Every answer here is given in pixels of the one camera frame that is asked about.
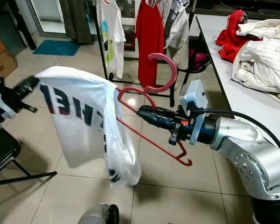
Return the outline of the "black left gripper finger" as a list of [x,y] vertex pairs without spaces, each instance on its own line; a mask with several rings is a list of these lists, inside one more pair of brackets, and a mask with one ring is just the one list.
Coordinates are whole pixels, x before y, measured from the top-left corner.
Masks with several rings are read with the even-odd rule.
[[14,93],[16,94],[16,96],[27,96],[34,91],[39,82],[40,81],[37,77],[27,77],[14,86]]

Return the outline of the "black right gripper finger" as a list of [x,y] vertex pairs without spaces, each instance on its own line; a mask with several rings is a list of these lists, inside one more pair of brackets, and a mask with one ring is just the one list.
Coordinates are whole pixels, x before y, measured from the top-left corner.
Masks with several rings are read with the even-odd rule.
[[160,120],[144,120],[153,126],[171,131],[173,129],[173,119],[161,118]]
[[160,120],[161,118],[174,118],[175,112],[163,107],[144,105],[138,109],[138,115],[144,120]]

